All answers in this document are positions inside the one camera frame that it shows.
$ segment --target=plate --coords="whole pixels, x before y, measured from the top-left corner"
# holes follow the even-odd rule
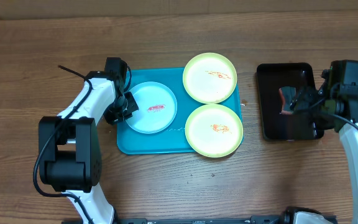
[[[223,157],[234,152],[242,141],[240,118],[222,105],[203,105],[188,117],[185,135],[189,145],[201,155]]]
[[[126,122],[133,130],[153,134],[167,128],[175,119],[178,103],[175,95],[165,85],[144,82],[134,86],[130,92],[139,107]]]
[[[200,103],[220,103],[227,99],[237,85],[234,65],[216,53],[193,57],[183,72],[186,92]]]

